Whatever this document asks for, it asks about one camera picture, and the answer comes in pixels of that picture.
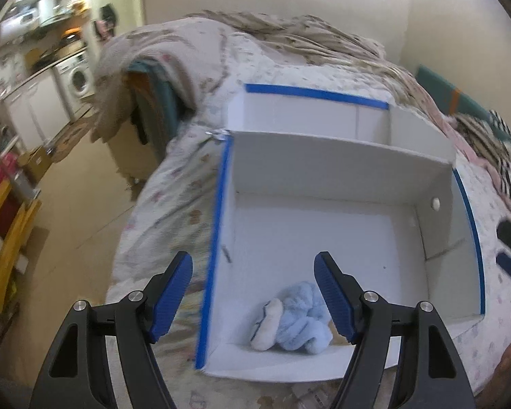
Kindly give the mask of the black white striped cloth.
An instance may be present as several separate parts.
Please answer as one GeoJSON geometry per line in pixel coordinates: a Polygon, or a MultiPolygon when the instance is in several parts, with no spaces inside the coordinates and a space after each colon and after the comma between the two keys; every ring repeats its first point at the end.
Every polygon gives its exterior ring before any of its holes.
{"type": "Polygon", "coordinates": [[[455,113],[456,129],[478,157],[486,159],[498,172],[500,190],[511,199],[511,129],[495,110],[488,120],[468,113],[455,113]]]}

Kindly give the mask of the teal orange cushion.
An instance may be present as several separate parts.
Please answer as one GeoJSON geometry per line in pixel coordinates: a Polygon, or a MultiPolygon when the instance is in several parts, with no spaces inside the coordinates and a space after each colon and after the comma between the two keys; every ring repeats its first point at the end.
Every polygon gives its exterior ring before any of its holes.
{"type": "Polygon", "coordinates": [[[465,113],[480,120],[489,119],[490,114],[487,109],[428,67],[419,65],[415,78],[444,115],[465,113]]]}

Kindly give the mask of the brown cardboard box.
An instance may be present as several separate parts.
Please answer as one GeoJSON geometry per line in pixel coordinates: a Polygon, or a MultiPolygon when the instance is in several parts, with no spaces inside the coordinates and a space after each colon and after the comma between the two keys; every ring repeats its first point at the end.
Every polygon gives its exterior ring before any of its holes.
{"type": "Polygon", "coordinates": [[[43,146],[26,151],[17,159],[19,167],[23,170],[28,180],[36,185],[52,165],[52,160],[43,146]]]}

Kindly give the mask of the light blue fluffy sock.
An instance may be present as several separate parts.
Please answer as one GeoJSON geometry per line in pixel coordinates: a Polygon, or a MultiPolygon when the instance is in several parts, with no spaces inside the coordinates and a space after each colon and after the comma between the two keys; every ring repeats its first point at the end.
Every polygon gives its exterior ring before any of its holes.
{"type": "Polygon", "coordinates": [[[277,347],[286,352],[320,354],[333,339],[330,320],[314,283],[293,284],[262,306],[249,344],[259,352],[277,347]]]}

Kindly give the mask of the white washing machine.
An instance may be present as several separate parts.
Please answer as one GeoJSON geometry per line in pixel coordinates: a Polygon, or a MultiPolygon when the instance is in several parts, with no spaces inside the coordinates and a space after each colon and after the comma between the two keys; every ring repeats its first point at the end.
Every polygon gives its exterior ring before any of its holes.
{"type": "Polygon", "coordinates": [[[66,57],[54,66],[59,83],[73,113],[77,113],[94,95],[93,73],[86,52],[66,57]]]}

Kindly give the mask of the white cardboard box blue tape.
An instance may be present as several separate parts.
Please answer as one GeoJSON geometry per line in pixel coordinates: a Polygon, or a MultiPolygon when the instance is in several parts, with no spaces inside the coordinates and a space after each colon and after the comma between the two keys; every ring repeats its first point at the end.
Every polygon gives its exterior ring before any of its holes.
{"type": "Polygon", "coordinates": [[[389,302],[433,304],[451,336],[485,316],[475,218],[453,144],[431,123],[364,97],[248,84],[225,109],[196,368],[220,378],[340,378],[353,354],[259,353],[262,306],[314,280],[315,256],[389,302]]]}

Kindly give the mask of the floral patterned bed quilt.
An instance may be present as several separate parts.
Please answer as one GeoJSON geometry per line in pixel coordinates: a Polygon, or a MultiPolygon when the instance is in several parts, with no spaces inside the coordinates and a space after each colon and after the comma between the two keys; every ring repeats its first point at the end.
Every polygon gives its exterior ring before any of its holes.
{"type": "Polygon", "coordinates": [[[93,136],[115,138],[148,77],[145,132],[165,151],[122,232],[116,301],[185,251],[193,280],[154,348],[180,408],[280,405],[328,390],[353,354],[258,352],[267,302],[314,282],[315,255],[389,302],[432,303],[475,394],[511,343],[497,171],[381,45],[313,17],[201,13],[110,40],[93,136]]]}

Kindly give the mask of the yellow wooden rack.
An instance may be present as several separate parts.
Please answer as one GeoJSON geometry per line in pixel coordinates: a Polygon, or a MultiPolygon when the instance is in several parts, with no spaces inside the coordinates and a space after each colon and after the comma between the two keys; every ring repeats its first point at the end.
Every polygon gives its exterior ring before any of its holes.
{"type": "MultiPolygon", "coordinates": [[[[4,179],[0,183],[0,212],[13,193],[13,183],[4,179]]],[[[10,223],[4,238],[0,236],[0,314],[3,314],[13,299],[10,283],[13,269],[22,259],[22,248],[34,227],[36,215],[41,208],[41,201],[36,198],[22,202],[10,223]]]]}

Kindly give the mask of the white kitchen cabinet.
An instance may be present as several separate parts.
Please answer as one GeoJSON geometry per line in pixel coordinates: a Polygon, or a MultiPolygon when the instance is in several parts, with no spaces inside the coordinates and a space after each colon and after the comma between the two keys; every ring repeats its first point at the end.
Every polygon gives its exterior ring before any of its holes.
{"type": "Polygon", "coordinates": [[[29,151],[52,143],[70,123],[52,69],[32,76],[3,102],[16,134],[29,151]]]}

